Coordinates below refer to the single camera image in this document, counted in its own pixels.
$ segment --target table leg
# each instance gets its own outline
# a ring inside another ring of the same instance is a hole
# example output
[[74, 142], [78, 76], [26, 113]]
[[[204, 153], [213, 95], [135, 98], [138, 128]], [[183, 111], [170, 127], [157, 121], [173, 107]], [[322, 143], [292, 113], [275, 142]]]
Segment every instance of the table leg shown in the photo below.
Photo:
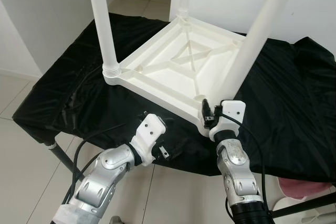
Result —
[[[49, 150], [72, 172], [72, 167], [74, 163], [70, 157], [63, 151], [63, 149], [56, 143], [48, 146]], [[80, 176], [79, 180], [82, 181], [84, 175]]]
[[330, 205], [336, 202], [336, 193], [327, 194], [316, 199], [311, 199], [304, 201], [302, 203], [296, 204], [294, 206], [285, 207], [271, 213], [273, 218], [295, 214], [297, 212], [302, 212], [310, 210], [313, 208], [318, 208], [326, 205]]

